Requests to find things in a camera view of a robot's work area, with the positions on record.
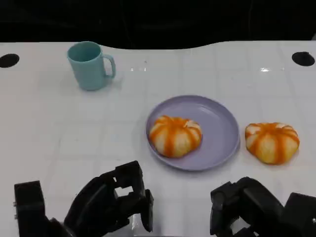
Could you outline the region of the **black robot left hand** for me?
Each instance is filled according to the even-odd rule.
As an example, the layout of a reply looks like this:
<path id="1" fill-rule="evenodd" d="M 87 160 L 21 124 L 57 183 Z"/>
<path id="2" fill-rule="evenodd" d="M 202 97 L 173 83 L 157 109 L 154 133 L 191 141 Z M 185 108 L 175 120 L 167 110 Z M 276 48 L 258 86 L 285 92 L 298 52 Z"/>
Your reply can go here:
<path id="1" fill-rule="evenodd" d="M 74 199 L 64 225 L 77 237 L 102 237 L 127 226 L 130 216 L 140 214 L 143 227 L 152 232 L 153 204 L 135 160 L 90 180 Z"/>

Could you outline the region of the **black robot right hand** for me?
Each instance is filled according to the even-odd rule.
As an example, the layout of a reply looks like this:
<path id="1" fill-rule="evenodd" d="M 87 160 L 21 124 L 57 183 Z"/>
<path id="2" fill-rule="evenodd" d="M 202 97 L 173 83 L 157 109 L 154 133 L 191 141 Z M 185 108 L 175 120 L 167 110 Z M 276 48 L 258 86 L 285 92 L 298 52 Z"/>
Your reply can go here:
<path id="1" fill-rule="evenodd" d="M 278 237 L 284 210 L 259 181 L 243 177 L 210 193 L 210 234 L 217 237 Z"/>

